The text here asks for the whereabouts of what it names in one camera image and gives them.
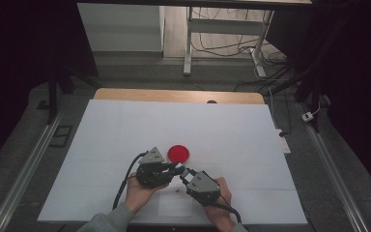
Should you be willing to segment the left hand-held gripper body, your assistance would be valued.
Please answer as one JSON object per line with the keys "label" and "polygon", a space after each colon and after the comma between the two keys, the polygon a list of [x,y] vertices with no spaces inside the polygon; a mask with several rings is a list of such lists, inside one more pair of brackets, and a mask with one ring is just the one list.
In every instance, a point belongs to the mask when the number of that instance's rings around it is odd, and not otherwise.
{"label": "left hand-held gripper body", "polygon": [[168,173],[170,164],[164,161],[157,147],[148,151],[138,163],[136,178],[142,187],[155,189],[171,182],[172,175]]}

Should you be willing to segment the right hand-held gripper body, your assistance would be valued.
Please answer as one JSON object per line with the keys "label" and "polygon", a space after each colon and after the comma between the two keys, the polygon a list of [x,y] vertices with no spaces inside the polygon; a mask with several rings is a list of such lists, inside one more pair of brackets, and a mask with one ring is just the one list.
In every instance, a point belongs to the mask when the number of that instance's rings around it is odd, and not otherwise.
{"label": "right hand-held gripper body", "polygon": [[220,196],[220,185],[205,171],[190,175],[186,193],[203,206],[212,206]]}

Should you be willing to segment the round red ink pad dish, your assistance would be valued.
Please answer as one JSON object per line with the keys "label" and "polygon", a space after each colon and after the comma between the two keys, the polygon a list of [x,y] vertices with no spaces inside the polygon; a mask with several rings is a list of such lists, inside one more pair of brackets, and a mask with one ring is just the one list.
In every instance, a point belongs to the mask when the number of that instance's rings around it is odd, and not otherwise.
{"label": "round red ink pad dish", "polygon": [[189,158],[189,150],[183,145],[174,145],[168,150],[167,157],[172,162],[185,163]]}

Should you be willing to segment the person's left hand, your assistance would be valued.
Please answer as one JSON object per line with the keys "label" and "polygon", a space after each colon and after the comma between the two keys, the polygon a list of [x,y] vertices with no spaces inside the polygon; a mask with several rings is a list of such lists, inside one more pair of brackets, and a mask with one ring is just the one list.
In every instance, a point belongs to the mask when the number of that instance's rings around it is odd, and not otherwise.
{"label": "person's left hand", "polygon": [[145,188],[139,184],[136,173],[133,172],[129,175],[127,188],[125,205],[136,214],[150,201],[154,193],[161,189],[165,189],[166,186]]}

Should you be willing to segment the person's right hand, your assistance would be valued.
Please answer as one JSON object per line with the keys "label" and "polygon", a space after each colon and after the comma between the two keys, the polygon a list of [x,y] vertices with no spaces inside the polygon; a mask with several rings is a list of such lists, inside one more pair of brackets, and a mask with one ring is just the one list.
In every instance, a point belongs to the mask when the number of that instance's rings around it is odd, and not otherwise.
{"label": "person's right hand", "polygon": [[[232,193],[227,186],[223,177],[215,179],[220,185],[220,192],[222,197],[217,200],[219,204],[231,204]],[[207,219],[215,226],[219,232],[231,232],[236,223],[231,220],[230,213],[213,206],[204,207],[204,212]]]}

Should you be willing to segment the white board table cover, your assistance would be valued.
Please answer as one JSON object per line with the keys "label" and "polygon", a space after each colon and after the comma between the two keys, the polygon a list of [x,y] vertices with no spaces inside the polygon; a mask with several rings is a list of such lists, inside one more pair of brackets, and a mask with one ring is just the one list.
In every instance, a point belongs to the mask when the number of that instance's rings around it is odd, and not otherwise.
{"label": "white board table cover", "polygon": [[306,222],[266,105],[100,100],[89,101],[39,219],[109,213],[133,159],[174,145],[187,147],[187,167],[225,178],[243,223]]}

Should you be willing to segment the white power strip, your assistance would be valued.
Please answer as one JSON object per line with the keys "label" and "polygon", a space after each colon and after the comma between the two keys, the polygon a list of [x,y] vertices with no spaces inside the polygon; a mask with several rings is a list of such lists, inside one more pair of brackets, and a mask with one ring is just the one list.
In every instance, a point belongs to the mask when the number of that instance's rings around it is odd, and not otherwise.
{"label": "white power strip", "polygon": [[277,129],[276,130],[276,133],[279,137],[279,140],[280,140],[280,144],[281,144],[281,149],[282,149],[282,152],[285,154],[285,155],[288,155],[291,153],[291,149],[289,148],[289,145],[288,145],[288,142],[285,138],[285,133],[280,130],[280,129]]}

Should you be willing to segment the white cabinet panel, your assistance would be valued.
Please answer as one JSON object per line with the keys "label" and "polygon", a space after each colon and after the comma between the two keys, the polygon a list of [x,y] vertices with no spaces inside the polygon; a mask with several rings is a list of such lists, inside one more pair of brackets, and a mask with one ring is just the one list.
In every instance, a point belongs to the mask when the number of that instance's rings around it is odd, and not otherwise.
{"label": "white cabinet panel", "polygon": [[163,7],[94,3],[77,7],[93,51],[163,50]]}

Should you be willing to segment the metal floor rail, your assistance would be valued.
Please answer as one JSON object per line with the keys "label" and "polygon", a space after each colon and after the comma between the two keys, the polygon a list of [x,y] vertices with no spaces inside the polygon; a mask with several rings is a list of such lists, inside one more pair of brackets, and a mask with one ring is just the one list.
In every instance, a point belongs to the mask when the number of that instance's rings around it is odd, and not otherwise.
{"label": "metal floor rail", "polygon": [[356,201],[348,190],[334,160],[330,156],[323,138],[309,123],[304,124],[354,231],[370,232]]}
{"label": "metal floor rail", "polygon": [[71,96],[65,95],[59,101],[58,112],[55,114],[52,122],[43,128],[43,132],[39,136],[39,140],[35,144],[32,152],[29,154],[26,162],[19,171],[16,179],[9,192],[7,193],[3,203],[0,206],[0,232],[5,232],[11,221],[16,207],[18,206],[24,192],[26,191],[32,177],[35,174],[37,167],[45,153],[51,137],[56,131],[64,113],[66,106],[69,104]]}

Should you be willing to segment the white desk frame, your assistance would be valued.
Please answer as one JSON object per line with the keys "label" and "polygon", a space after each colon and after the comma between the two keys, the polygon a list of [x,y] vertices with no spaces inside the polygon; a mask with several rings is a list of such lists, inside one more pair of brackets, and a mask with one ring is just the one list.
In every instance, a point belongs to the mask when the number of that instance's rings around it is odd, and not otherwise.
{"label": "white desk frame", "polygon": [[194,18],[192,10],[192,7],[188,7],[186,10],[185,76],[188,76],[191,73],[191,36],[193,33],[257,36],[257,42],[255,47],[250,50],[250,55],[258,76],[266,76],[265,70],[260,61],[260,52],[271,24],[273,11],[265,11],[264,17],[261,21],[240,21]]}

